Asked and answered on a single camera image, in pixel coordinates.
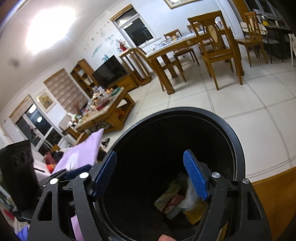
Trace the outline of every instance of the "ceiling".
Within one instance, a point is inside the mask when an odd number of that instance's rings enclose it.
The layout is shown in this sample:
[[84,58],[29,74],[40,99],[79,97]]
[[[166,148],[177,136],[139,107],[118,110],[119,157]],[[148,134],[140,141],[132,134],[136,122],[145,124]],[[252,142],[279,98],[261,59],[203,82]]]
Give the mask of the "ceiling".
[[[11,19],[0,38],[0,111],[26,84],[67,58],[88,27],[118,0],[29,0]],[[69,7],[76,20],[66,37],[37,55],[25,40],[34,16],[43,9]]]

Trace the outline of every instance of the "black trash can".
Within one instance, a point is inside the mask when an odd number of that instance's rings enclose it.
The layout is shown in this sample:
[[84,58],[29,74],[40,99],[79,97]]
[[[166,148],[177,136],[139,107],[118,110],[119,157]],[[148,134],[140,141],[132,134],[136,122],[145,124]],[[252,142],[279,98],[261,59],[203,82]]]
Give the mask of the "black trash can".
[[117,152],[118,163],[99,201],[99,216],[109,234],[121,240],[156,241],[162,234],[176,240],[193,236],[197,225],[185,215],[172,221],[154,202],[179,172],[186,173],[183,152],[225,178],[245,177],[244,154],[231,127],[207,110],[178,107],[157,112],[123,134],[105,156]]

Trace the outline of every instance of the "tv screen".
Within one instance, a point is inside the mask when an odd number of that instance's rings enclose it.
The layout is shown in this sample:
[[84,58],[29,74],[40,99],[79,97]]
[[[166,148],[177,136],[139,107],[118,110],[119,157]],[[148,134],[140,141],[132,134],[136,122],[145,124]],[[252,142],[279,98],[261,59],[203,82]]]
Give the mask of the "tv screen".
[[127,72],[113,55],[105,63],[103,63],[92,76],[103,88],[107,88],[110,84],[126,75]]

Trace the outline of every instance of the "ceiling light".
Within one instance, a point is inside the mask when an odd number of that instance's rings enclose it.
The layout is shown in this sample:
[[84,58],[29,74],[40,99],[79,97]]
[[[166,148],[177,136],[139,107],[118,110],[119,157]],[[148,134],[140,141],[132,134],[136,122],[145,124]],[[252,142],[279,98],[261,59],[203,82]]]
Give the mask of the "ceiling light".
[[51,47],[65,37],[74,20],[75,14],[70,8],[57,7],[40,11],[29,28],[27,47],[33,53]]
[[29,109],[29,113],[32,114],[35,110],[36,110],[36,105],[33,104]]

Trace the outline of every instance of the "brown patterned curtain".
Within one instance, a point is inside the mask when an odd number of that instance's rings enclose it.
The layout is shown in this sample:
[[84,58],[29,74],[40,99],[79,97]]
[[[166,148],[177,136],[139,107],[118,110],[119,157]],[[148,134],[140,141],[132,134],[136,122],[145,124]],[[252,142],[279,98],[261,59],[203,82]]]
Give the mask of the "brown patterned curtain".
[[15,124],[23,114],[27,112],[29,107],[34,104],[34,101],[30,95],[28,95],[17,107],[16,109],[11,113],[9,118],[12,120],[12,122]]
[[65,69],[49,77],[44,84],[61,106],[72,114],[77,113],[88,101]]

